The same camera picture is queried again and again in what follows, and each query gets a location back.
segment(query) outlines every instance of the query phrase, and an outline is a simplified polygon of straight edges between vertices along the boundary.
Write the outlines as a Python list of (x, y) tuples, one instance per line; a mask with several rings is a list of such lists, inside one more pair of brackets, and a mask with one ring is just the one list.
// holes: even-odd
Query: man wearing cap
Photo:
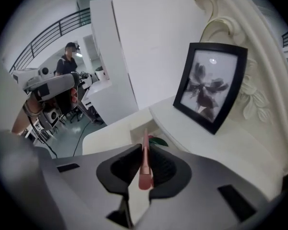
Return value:
[(64, 74), (71, 73), (72, 71), (76, 71), (78, 67), (74, 58), (72, 57), (73, 54), (77, 53), (77, 47), (75, 43), (68, 43), (65, 47), (65, 55), (63, 55), (57, 64), (57, 69), (55, 76), (60, 76)]

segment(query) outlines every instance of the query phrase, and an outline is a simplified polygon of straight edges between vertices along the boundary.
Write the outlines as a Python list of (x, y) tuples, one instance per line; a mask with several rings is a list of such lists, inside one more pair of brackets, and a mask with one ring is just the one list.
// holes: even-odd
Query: floor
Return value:
[[(74, 120), (73, 123), (70, 123), (69, 120), (66, 120), (65, 123), (66, 126), (58, 123), (56, 125), (58, 127), (57, 134), (52, 132), (54, 137), (47, 140), (47, 144), (56, 152), (58, 158), (72, 157), (78, 141), (79, 144), (75, 156), (82, 155), (82, 142), (85, 136), (107, 126), (105, 123), (102, 125), (92, 124), (85, 115), (79, 122)], [(46, 144), (41, 144), (39, 141), (36, 142), (35, 146), (47, 148)]]

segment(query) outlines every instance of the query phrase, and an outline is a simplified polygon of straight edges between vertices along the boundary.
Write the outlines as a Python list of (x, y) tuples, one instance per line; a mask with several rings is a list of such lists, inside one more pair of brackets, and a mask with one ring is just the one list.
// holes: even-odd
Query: flower picture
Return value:
[(247, 49), (217, 43), (191, 43), (174, 106), (216, 133), (237, 98)]

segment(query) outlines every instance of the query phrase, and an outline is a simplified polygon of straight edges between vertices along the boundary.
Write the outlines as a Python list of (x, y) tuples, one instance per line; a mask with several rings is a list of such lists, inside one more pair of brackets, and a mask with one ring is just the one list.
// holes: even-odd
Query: pink makeup brush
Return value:
[(140, 167), (139, 188), (141, 190), (148, 190), (152, 184), (152, 175), (149, 166), (149, 141), (147, 129), (144, 132), (142, 144), (142, 164)]

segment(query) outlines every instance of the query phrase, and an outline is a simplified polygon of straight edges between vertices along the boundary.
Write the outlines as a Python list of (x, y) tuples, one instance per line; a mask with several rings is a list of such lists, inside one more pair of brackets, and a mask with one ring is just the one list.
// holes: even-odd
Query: flower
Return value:
[(217, 78), (209, 82), (204, 82), (206, 77), (206, 68), (199, 63), (195, 64), (188, 79), (186, 92), (191, 92), (190, 98), (197, 97), (197, 110), (200, 106), (206, 107), (201, 111), (201, 115), (208, 120), (213, 121), (213, 108), (218, 107), (214, 96), (218, 92), (222, 92), (228, 88), (228, 84), (224, 84), (223, 79)]

